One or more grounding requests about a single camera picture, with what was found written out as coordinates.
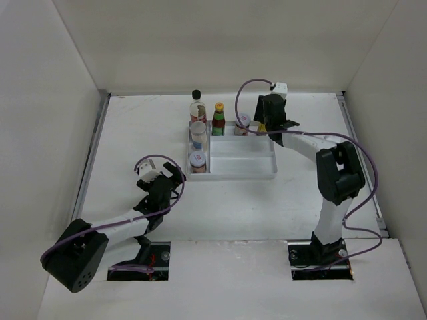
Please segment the white peppercorn jar silver lid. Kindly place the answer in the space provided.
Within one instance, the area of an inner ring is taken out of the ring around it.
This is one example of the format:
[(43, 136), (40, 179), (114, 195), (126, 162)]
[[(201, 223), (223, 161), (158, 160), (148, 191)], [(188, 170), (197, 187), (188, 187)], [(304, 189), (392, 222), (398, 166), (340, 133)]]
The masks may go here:
[(195, 121), (189, 130), (193, 148), (196, 151), (207, 151), (207, 125), (202, 121)]

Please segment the small yellow oil bottle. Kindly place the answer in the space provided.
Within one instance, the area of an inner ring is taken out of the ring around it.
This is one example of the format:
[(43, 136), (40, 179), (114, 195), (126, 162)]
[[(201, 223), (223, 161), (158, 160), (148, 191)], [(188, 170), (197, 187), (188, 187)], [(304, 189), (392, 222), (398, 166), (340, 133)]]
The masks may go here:
[(267, 132), (266, 126), (263, 123), (259, 123), (256, 130), (256, 135), (262, 136), (262, 135), (265, 135), (266, 132)]

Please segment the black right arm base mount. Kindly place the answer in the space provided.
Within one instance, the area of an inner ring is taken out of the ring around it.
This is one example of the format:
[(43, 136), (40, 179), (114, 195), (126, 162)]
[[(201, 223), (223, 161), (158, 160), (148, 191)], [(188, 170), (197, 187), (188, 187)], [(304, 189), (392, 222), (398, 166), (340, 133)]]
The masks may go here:
[(353, 280), (344, 240), (332, 245), (289, 243), (288, 260), (294, 281)]

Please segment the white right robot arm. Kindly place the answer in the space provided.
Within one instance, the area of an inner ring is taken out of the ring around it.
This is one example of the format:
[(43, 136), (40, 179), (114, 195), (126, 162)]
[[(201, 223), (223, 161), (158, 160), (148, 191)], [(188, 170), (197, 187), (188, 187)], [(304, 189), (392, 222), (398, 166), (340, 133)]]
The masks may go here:
[(314, 262), (323, 264), (333, 257), (332, 244), (342, 238), (344, 216), (366, 181), (353, 143), (335, 143), (307, 133), (291, 133), (289, 129), (299, 124), (286, 119), (285, 105), (286, 100), (281, 95), (260, 95), (255, 118), (265, 125), (273, 142), (316, 165), (317, 185), (323, 202), (309, 254)]

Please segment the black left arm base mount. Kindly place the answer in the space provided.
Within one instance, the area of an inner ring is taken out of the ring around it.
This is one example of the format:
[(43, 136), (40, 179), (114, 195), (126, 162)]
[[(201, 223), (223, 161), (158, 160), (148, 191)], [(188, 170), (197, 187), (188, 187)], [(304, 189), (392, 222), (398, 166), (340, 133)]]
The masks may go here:
[(108, 281), (167, 281), (171, 259), (170, 242), (151, 242), (136, 237), (135, 257), (114, 263), (107, 271)]

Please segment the red chili sauce bottle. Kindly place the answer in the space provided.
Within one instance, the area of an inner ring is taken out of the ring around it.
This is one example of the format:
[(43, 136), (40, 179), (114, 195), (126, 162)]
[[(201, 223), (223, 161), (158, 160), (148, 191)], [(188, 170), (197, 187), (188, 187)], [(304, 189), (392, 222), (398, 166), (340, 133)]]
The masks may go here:
[(217, 102), (215, 104), (215, 111), (213, 120), (211, 122), (211, 133), (213, 136), (223, 136), (225, 130), (225, 117), (224, 117), (224, 104)]

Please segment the brown sauce jar white lid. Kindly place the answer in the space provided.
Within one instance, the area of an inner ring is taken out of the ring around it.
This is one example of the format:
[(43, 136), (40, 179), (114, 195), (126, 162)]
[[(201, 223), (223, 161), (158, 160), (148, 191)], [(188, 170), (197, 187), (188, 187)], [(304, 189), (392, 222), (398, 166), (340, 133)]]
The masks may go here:
[(251, 118), (246, 113), (238, 113), (235, 120), (234, 135), (247, 136), (250, 128)]

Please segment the dark soy sauce bottle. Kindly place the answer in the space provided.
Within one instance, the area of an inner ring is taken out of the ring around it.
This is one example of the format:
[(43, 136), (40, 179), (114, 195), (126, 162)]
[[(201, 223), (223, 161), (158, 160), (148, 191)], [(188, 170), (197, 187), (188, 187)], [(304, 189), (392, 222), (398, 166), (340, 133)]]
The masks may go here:
[(190, 105), (190, 121), (195, 123), (196, 121), (201, 121), (207, 123), (207, 113), (205, 103), (201, 100), (201, 91), (195, 89), (191, 93), (193, 102)]

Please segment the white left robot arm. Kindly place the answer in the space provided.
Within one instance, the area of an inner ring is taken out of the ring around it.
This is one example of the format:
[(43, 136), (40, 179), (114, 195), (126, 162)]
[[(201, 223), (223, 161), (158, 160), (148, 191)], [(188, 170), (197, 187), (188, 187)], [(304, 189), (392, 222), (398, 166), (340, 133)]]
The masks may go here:
[(100, 268), (105, 252), (128, 240), (127, 258), (137, 266), (149, 260), (146, 235), (154, 231), (183, 195), (186, 177), (181, 167), (167, 158), (165, 172), (146, 157), (134, 168), (137, 186), (145, 192), (130, 211), (106, 221), (72, 221), (56, 243), (40, 258), (41, 266), (72, 293), (83, 290)]

